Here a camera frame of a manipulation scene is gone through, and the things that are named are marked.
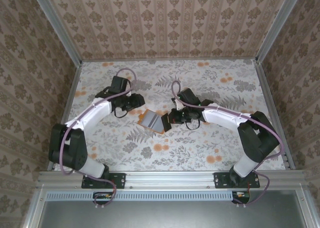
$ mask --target purple cable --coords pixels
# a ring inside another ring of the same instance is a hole
[[[280,144],[280,151],[277,153],[277,154],[273,154],[273,155],[270,155],[268,157],[266,157],[262,162],[260,162],[253,170],[254,173],[256,173],[258,176],[262,176],[264,178],[267,179],[267,184],[263,190],[263,192],[253,201],[247,203],[246,205],[250,205],[250,204],[253,204],[255,202],[257,202],[267,191],[269,185],[270,185],[270,179],[264,175],[264,174],[261,174],[259,172],[257,172],[255,169],[257,169],[265,160],[267,159],[271,159],[271,158],[274,158],[274,157],[277,157],[277,156],[280,156],[284,151],[285,151],[285,146],[284,146],[284,143],[282,142],[281,138],[278,136],[277,133],[275,133],[272,129],[270,129],[269,127],[267,127],[266,125],[262,124],[261,122],[255,120],[255,119],[252,119],[251,117],[249,116],[246,116],[246,115],[243,115],[239,112],[236,112],[236,111],[231,111],[231,110],[228,110],[228,109],[225,109],[223,107],[220,107],[220,106],[199,106],[199,105],[192,105],[192,104],[188,104],[182,100],[179,99],[179,97],[176,95],[175,91],[174,91],[174,84],[178,84],[179,86],[179,91],[178,93],[180,92],[180,89],[181,89],[181,85],[180,85],[180,82],[178,80],[174,80],[171,84],[171,91],[172,91],[172,94],[174,96],[174,98],[176,100],[178,100],[180,103],[182,103],[183,105],[187,106],[187,107],[193,107],[193,108],[208,108],[208,109],[216,109],[216,110],[219,110],[219,111],[223,111],[223,112],[226,112],[226,113],[229,113],[231,115],[234,115],[234,116],[238,116],[238,117],[241,117],[241,118],[244,118],[244,119],[247,119],[248,121],[251,121],[255,124],[257,124],[258,126],[266,129],[268,132],[270,132],[279,142]],[[234,199],[236,202],[239,202],[240,204],[242,204],[241,201],[237,200],[237,199]]]
[[[121,92],[121,93],[119,93],[119,94],[111,95],[111,96],[109,96],[109,97],[107,97],[107,98],[104,98],[104,99],[99,100],[98,102],[92,104],[92,105],[91,105],[87,110],[85,110],[85,111],[78,117],[78,119],[75,120],[75,121],[68,127],[68,129],[65,131],[65,133],[64,133],[64,135],[63,135],[63,138],[62,138],[62,141],[61,141],[60,153],[59,153],[59,166],[60,166],[60,170],[61,170],[61,172],[63,173],[63,175],[69,176],[69,175],[71,175],[71,174],[73,173],[73,171],[74,171],[74,170],[71,170],[70,172],[67,173],[67,172],[65,171],[65,169],[64,169],[64,166],[63,166],[63,154],[64,154],[65,142],[66,142],[66,140],[67,140],[67,136],[68,136],[69,132],[71,131],[71,129],[77,124],[77,122],[80,122],[81,119],[82,119],[86,114],[88,114],[88,112],[90,112],[94,107],[100,105],[101,103],[103,103],[103,102],[105,102],[105,101],[108,101],[108,100],[110,100],[110,99],[113,99],[113,98],[115,98],[115,97],[119,97],[119,96],[122,96],[122,95],[126,95],[127,93],[129,93],[129,92],[134,88],[134,85],[135,85],[135,83],[136,83],[136,81],[137,81],[136,73],[135,73],[132,69],[130,69],[130,68],[122,68],[122,69],[118,70],[118,72],[117,72],[115,75],[117,76],[121,71],[130,71],[130,72],[132,72],[132,74],[133,74],[133,76],[134,76],[134,80],[131,82],[130,88],[127,89],[127,90],[124,91],[124,92]],[[77,172],[80,173],[80,174],[82,174],[82,175],[85,175],[85,176],[89,177],[90,179],[93,179],[93,180],[96,180],[96,181],[100,181],[100,182],[107,182],[107,183],[111,184],[111,185],[113,186],[113,189],[114,189],[113,196],[112,196],[112,198],[111,198],[105,205],[108,205],[108,204],[114,199],[114,197],[115,197],[115,195],[116,195],[116,193],[117,193],[117,187],[116,187],[116,185],[115,185],[113,182],[111,182],[111,181],[109,181],[109,180],[107,180],[107,179],[100,179],[100,178],[93,177],[93,176],[91,176],[91,175],[86,175],[86,174],[84,174],[84,173],[82,173],[82,172],[80,172],[80,171],[77,171]]]

